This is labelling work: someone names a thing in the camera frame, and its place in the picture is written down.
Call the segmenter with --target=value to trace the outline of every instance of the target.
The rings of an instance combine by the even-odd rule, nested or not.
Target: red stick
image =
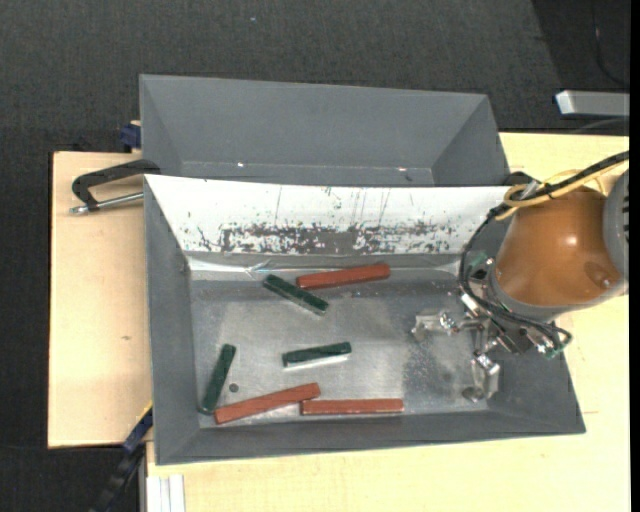
[[[213,412],[213,417],[218,425],[229,421],[239,420],[247,416],[253,416],[272,409],[278,409],[290,404],[310,400],[320,396],[318,384],[303,384],[295,388],[284,389],[276,393],[250,398],[242,402],[225,405]]]
[[[367,265],[366,267],[346,268],[331,272],[318,272],[307,274],[296,279],[298,287],[305,290],[317,290],[318,288],[331,288],[345,284],[366,283],[386,279],[391,275],[391,269],[386,263]]]

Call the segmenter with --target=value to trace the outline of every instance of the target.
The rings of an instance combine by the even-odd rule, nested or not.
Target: black wire
[[[590,1],[590,6],[591,6],[591,24],[592,24],[592,27],[593,27],[593,35],[594,35],[594,39],[595,39],[595,43],[596,43],[596,48],[595,48],[595,50],[596,50],[596,64],[598,64],[598,67],[600,68],[600,71],[602,71],[602,73],[604,73],[604,75],[607,78],[609,78],[609,80],[611,80],[612,82],[615,82],[620,87],[623,87],[625,89],[625,91],[629,91],[631,89],[631,85],[629,84],[629,82],[627,82],[623,78],[619,78],[619,77],[615,76],[613,73],[611,73],[611,71],[607,67],[607,64],[605,62],[604,56],[602,55],[602,43],[601,43],[601,39],[600,39],[600,27],[598,26],[598,21],[596,19],[595,0],[591,0]]]
[[[527,196],[527,200],[529,199],[536,199],[538,197],[542,197],[542,196],[549,196],[551,197],[551,194],[553,194],[555,191],[560,190],[564,187],[566,187],[567,185],[571,185],[572,183],[575,183],[578,180],[581,180],[582,178],[586,178],[587,176],[594,174],[598,171],[601,171],[602,169],[606,169],[607,167],[611,167],[612,165],[615,164],[619,164],[620,162],[624,162],[625,160],[629,160],[629,151],[622,151],[621,153],[617,153],[615,155],[609,156],[607,158],[605,158],[604,160],[600,160],[599,162],[596,162],[593,165],[590,165],[589,167],[587,167],[586,169],[580,171],[577,174],[574,174],[573,176],[567,178],[566,180],[563,180],[559,183],[556,183],[554,185],[545,185],[544,187],[536,190],[533,194]]]

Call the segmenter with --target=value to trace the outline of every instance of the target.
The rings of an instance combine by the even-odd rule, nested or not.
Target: black cable
[[[596,162],[595,164],[590,165],[586,169],[580,171],[577,174],[574,174],[573,176],[570,176],[566,180],[563,180],[559,183],[556,183],[554,185],[546,184],[544,187],[536,190],[533,194],[530,194],[529,196],[527,196],[527,200],[536,199],[542,196],[551,197],[551,194],[553,194],[555,191],[563,189],[567,185],[571,185],[572,183],[575,183],[576,181],[581,180],[582,178],[586,178],[587,176],[594,174],[598,171],[601,171],[602,169],[606,169],[607,167],[611,167],[612,165],[619,164],[620,162],[624,162],[625,160],[629,160],[628,150],[609,156],[604,160],[600,160],[599,162]]]

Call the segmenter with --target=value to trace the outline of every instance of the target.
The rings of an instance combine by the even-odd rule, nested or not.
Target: gray bin
[[[324,186],[487,186],[477,189],[484,195],[507,173],[489,103],[480,95],[153,76],[142,77],[141,95],[144,157],[163,174]],[[197,186],[197,180],[188,181]],[[442,193],[453,194],[450,188]],[[471,334],[425,344],[411,339],[419,310],[461,308],[454,293],[461,245],[437,254],[391,251],[355,258],[340,239],[334,255],[268,255],[270,271],[287,279],[304,267],[380,259],[392,266],[387,281],[323,295],[336,310],[328,320],[332,337],[325,329],[329,324],[299,313],[259,280],[233,277],[242,273],[229,277],[217,266],[246,266],[251,260],[260,267],[259,255],[184,250],[163,211],[165,200],[145,182],[159,464],[584,431],[562,355],[547,361],[534,351],[496,354],[503,368],[501,391],[471,403],[461,397],[472,383]],[[497,226],[483,243],[495,250],[503,236]],[[200,261],[197,270],[191,268],[194,258]],[[279,326],[295,339],[279,335]],[[240,391],[225,389],[224,404],[303,383],[304,374],[274,377],[279,354],[289,347],[345,339],[354,346],[345,368],[354,373],[327,366],[312,369],[309,380],[324,379],[331,398],[347,398],[345,386],[366,382],[359,397],[401,396],[405,414],[310,420],[292,417],[289,410],[219,427],[197,412],[223,343],[238,346],[245,358],[242,363],[237,356],[239,366],[232,366],[227,382],[238,383]]]

